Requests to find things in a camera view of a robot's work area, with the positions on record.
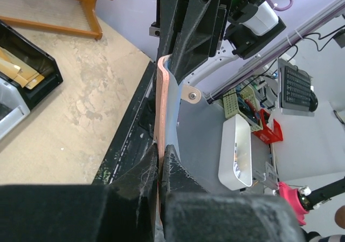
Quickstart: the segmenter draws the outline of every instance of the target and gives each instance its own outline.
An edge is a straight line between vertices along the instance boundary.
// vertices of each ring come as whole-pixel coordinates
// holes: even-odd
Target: wooden frame
[[[96,40],[102,38],[102,28],[98,23],[97,16],[95,14],[95,6],[97,0],[77,0],[80,2],[82,10],[85,14],[87,22],[90,26],[90,31],[80,30],[71,27],[64,27],[40,22],[34,22],[30,20],[23,20],[18,18],[4,17],[0,15],[0,20],[3,20],[11,26],[28,27],[32,29],[60,32],[64,34],[73,34],[77,36],[92,37]]]

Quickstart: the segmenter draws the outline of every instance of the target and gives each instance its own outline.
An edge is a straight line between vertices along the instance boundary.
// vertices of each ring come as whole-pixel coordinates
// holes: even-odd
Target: red plastic basket
[[[269,116],[270,114],[266,112],[264,109],[261,109],[260,118],[264,129],[254,132],[254,135],[266,144],[271,144],[277,141],[283,141],[280,124],[276,120],[273,120],[273,130],[271,130],[266,124],[264,117],[265,115]]]

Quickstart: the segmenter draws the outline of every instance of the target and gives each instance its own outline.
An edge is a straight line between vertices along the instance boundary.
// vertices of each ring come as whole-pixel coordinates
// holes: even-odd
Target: brown ball
[[[345,205],[341,206],[335,213],[334,220],[336,224],[345,229]]]

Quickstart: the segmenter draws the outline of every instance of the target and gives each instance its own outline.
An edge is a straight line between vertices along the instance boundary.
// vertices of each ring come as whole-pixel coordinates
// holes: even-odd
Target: black keyboard
[[[309,107],[311,83],[310,77],[290,67],[285,67],[285,102]]]

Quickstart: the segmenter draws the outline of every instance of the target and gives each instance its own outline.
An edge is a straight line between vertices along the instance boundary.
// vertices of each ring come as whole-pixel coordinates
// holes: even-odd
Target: keyboard
[[[293,105],[304,107],[305,110],[309,108],[312,83],[310,77],[288,66],[285,66],[283,76],[283,107],[287,108],[288,105]]]

